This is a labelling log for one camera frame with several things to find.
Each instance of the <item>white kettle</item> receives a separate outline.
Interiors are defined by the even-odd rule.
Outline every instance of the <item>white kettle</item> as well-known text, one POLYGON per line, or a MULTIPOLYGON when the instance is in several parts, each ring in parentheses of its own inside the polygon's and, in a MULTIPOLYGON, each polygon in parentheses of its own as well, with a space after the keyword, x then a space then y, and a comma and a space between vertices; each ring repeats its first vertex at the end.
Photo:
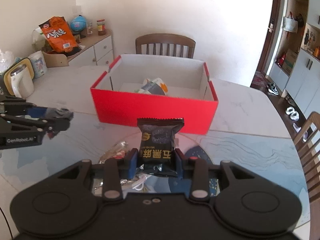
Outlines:
POLYGON ((12 70, 10 76, 12 90, 16 97, 27 98, 33 93, 33 82, 26 64, 12 70))

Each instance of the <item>red box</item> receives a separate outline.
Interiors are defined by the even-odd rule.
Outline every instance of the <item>red box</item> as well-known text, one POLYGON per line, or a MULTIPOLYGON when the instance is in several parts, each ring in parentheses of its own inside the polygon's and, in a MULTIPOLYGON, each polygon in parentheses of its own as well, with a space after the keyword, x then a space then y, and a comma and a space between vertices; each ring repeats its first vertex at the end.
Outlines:
POLYGON ((206 134, 218 98, 200 60, 124 54, 90 88, 100 122, 137 126, 137 118, 181 118, 181 132, 206 134), (145 78, 161 78, 168 95, 134 93, 145 78))

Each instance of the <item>doorway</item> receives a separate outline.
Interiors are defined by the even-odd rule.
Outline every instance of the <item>doorway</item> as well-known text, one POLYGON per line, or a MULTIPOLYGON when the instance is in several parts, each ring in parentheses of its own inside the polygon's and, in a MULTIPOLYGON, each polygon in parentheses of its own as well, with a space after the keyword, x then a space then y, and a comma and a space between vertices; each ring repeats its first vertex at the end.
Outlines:
POLYGON ((281 0, 272 1, 271 15, 270 15, 269 26, 267 28, 266 40, 263 45, 261 57, 256 69, 255 76, 252 81, 252 85, 254 84, 258 85, 258 83, 261 83, 262 85, 264 83, 267 83, 267 79, 265 78, 265 73, 263 71, 266 67, 270 53, 273 52, 271 51, 271 47, 276 34, 275 30, 278 24, 280 7, 281 7, 281 0))

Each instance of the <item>orange snack bag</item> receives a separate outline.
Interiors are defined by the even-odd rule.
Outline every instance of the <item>orange snack bag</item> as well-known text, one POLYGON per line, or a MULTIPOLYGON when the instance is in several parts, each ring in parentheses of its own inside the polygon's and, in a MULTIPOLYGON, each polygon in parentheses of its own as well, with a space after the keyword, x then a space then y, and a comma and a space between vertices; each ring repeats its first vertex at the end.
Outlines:
POLYGON ((51 47, 57 52, 72 56, 80 51, 76 39, 64 17, 52 17, 39 25, 51 47))

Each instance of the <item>chair backrest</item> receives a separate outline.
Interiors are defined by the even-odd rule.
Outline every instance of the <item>chair backrest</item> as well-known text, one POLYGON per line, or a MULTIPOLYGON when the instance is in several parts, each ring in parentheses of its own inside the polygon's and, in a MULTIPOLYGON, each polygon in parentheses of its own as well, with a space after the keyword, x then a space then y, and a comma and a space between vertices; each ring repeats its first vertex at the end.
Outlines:
MULTIPOLYGON (((314 181, 316 179, 316 183, 309 187, 308 185, 308 193, 311 191, 317 189, 320 186, 320 173, 318 172, 317 168, 320 166, 320 161, 315 163, 316 158, 320 155, 320 150, 316 152, 314 155, 312 154, 315 151, 316 146, 320 143, 320 138, 312 144, 312 139, 316 135, 316 133, 319 131, 320 128, 320 114, 317 112, 312 112, 304 125, 301 127, 301 130, 297 134, 297 136, 293 139, 294 145, 297 145, 301 138, 303 137, 303 134, 308 131, 311 124, 314 124, 316 126, 316 129, 308 136, 307 141, 303 144, 302 147, 298 149, 298 155, 301 160, 302 167, 304 168, 304 175, 306 177, 307 185, 314 181)), ((318 200, 320 198, 320 190, 318 188, 318 192, 310 197, 310 203, 318 200)))
POLYGON ((183 57, 183 46, 188 47, 188 58, 193 58, 196 42, 188 37, 166 34, 166 33, 154 33, 140 36, 136 39, 136 54, 142 54, 142 45, 147 45, 147 54, 149 54, 149 44, 153 44, 153 55, 156 55, 156 44, 160 44, 160 55, 170 56, 170 44, 174 44, 173 56, 177 56, 177 45, 180 45, 180 55, 183 57), (166 53, 163 54, 163 44, 167 44, 166 53))

